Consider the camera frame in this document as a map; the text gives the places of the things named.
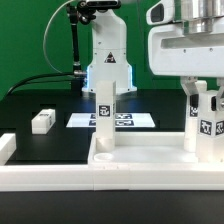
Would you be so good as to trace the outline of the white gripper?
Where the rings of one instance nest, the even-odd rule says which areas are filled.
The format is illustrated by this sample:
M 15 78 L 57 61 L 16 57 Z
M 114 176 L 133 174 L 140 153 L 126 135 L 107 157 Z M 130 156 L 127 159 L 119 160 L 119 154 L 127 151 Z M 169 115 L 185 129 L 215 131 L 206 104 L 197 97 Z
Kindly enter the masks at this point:
M 181 24 L 154 27 L 148 36 L 149 65 L 155 75 L 184 76 L 187 113 L 198 115 L 196 77 L 215 77 L 219 90 L 211 99 L 212 110 L 224 110 L 224 23 L 215 22 L 210 33 L 184 35 Z

